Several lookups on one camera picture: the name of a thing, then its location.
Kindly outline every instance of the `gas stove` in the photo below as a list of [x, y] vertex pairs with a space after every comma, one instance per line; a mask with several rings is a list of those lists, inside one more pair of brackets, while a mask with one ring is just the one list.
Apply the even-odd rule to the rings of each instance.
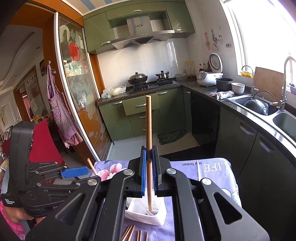
[[164, 80], [157, 80], [157, 81], [147, 82], [147, 83], [143, 83], [143, 84], [140, 84], [140, 85], [134, 85], [133, 89], [129, 91], [129, 94], [140, 92], [140, 91], [145, 90], [145, 89], [154, 89], [154, 88], [157, 88], [159, 86], [164, 86], [164, 85], [169, 85], [169, 86], [171, 86], [171, 85], [179, 85], [179, 83], [174, 81], [174, 78], [168, 78], [168, 79], [164, 79]]

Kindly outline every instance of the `range hood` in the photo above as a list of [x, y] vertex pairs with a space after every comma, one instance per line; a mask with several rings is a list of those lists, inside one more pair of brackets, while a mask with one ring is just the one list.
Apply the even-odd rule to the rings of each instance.
[[148, 15], [135, 16], [126, 19], [130, 36], [111, 41], [117, 49], [142, 45], [151, 42], [168, 40], [174, 30], [162, 30], [153, 32]]

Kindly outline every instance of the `rice cooker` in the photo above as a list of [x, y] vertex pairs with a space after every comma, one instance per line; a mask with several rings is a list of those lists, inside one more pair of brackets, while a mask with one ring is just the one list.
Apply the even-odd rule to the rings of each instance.
[[216, 79], [222, 77], [222, 61], [218, 54], [211, 53], [209, 63], [213, 72], [200, 71], [197, 77], [197, 82], [203, 86], [216, 85]]

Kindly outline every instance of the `bright window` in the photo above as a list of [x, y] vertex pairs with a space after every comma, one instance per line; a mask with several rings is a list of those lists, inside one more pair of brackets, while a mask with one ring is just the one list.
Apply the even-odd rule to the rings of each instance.
[[[296, 23], [285, 8], [277, 0], [223, 2], [224, 10], [227, 6], [230, 12], [228, 21], [238, 26], [235, 35], [240, 37], [243, 46], [243, 54], [236, 56], [244, 59], [237, 60], [237, 63], [245, 61], [254, 71], [257, 66], [283, 73], [286, 57], [296, 58]], [[290, 61], [287, 64], [287, 83], [293, 80], [296, 84], [296, 64]]]

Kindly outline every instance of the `cutting board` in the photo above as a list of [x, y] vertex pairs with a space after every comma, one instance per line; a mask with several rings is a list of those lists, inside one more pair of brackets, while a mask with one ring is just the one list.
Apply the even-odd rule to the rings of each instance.
[[[281, 88], [284, 85], [284, 74], [270, 69], [256, 67], [254, 74], [254, 86], [259, 90], [266, 90], [273, 94], [276, 101], [281, 100]], [[274, 102], [268, 93], [258, 95]]]

